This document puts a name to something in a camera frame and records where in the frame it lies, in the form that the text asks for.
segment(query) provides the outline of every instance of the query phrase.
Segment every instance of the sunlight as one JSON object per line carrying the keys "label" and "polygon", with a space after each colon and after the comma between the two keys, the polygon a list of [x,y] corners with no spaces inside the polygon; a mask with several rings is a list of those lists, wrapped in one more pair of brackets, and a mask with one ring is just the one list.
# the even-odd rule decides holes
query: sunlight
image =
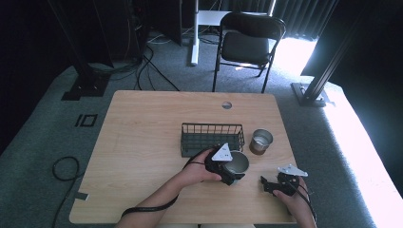
{"label": "sunlight", "polygon": [[235,67],[235,70],[242,70],[245,67],[250,67],[251,64],[240,64],[240,66]]}
{"label": "sunlight", "polygon": [[[336,100],[336,104],[342,102],[342,99]],[[395,227],[394,220],[390,218],[401,216],[403,200],[361,121],[347,101],[338,106],[327,105],[323,110],[374,223],[377,227]]]}
{"label": "sunlight", "polygon": [[314,51],[317,41],[285,38],[278,44],[275,64],[292,75],[300,75]]}

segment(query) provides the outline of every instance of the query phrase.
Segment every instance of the white desk leg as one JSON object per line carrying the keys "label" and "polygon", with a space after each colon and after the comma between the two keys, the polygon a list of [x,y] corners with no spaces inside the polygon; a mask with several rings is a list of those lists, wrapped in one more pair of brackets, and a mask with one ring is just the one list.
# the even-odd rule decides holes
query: white desk leg
{"label": "white desk leg", "polygon": [[195,27],[194,27],[194,38],[193,38],[193,48],[192,48],[192,66],[198,64],[199,59],[199,0],[195,0]]}

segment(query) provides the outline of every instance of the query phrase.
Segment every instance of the black wire basket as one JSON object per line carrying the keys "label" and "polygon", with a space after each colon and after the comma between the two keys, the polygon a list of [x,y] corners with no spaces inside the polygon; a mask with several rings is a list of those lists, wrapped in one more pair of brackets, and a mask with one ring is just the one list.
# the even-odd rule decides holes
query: black wire basket
{"label": "black wire basket", "polygon": [[230,150],[243,151],[241,124],[182,123],[182,157],[190,158],[206,147],[224,143]]}

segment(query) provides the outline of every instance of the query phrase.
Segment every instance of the chair backrest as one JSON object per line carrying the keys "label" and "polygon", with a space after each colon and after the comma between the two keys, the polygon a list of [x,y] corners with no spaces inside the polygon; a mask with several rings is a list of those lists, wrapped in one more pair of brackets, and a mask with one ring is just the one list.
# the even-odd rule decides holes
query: chair backrest
{"label": "chair backrest", "polygon": [[281,40],[285,23],[276,17],[242,12],[229,12],[221,19],[223,28],[234,29],[248,36]]}

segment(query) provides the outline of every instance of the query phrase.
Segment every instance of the black controller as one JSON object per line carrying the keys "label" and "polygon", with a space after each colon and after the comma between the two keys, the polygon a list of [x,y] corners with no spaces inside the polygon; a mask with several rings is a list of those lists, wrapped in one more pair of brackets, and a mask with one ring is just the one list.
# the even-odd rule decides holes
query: black controller
{"label": "black controller", "polygon": [[216,173],[221,176],[221,182],[231,185],[234,183],[235,180],[240,180],[245,176],[245,174],[233,174],[230,172],[227,168],[225,168],[225,165],[228,163],[228,161],[213,161],[213,156],[217,153],[217,151],[220,150],[220,146],[213,146],[209,147],[206,149],[203,149],[201,152],[193,156],[192,158],[189,159],[186,165],[191,163],[196,157],[198,157],[202,152],[214,148],[214,150],[205,158],[204,160],[204,165],[205,169],[209,172]]}
{"label": "black controller", "polygon": [[293,196],[299,187],[298,176],[278,173],[278,183],[267,181],[266,178],[260,177],[265,192],[273,194],[274,190],[279,190],[288,196]]}

